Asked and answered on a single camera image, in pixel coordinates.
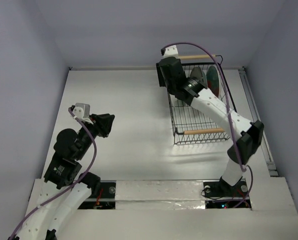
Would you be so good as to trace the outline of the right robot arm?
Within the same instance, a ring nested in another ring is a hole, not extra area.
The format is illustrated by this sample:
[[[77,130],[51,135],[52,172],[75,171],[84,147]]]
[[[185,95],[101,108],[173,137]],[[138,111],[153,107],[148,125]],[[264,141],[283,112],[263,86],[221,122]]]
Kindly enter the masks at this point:
[[[219,190],[231,196],[238,189],[249,159],[260,147],[264,124],[239,115],[219,98],[221,73],[215,65],[207,72],[196,66],[186,75],[181,60],[171,56],[156,64],[159,85],[179,100],[211,118],[231,138],[232,146],[226,169],[219,180]]]

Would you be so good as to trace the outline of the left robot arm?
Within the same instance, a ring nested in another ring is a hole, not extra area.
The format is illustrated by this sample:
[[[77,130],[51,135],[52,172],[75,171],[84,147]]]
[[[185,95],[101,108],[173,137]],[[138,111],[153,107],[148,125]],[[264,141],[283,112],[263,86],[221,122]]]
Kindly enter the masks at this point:
[[[44,174],[36,207],[11,234],[11,240],[57,240],[69,219],[88,198],[101,192],[101,178],[79,163],[96,137],[106,138],[115,119],[113,114],[73,117],[81,129],[60,131],[53,146],[54,154]]]

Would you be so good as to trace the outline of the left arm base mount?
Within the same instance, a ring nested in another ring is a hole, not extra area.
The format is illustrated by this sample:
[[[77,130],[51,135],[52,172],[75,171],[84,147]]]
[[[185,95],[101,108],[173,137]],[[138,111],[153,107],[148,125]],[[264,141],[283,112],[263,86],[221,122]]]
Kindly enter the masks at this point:
[[[102,181],[97,193],[92,194],[79,207],[79,210],[114,210],[116,208],[116,182]]]

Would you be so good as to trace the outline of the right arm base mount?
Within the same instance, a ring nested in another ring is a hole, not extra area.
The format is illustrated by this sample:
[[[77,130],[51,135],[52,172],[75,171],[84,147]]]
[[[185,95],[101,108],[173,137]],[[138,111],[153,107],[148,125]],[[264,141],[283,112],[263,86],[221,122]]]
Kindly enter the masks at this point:
[[[248,190],[244,179],[235,186],[225,186],[220,181],[204,181],[200,195],[204,198],[206,209],[251,209]]]

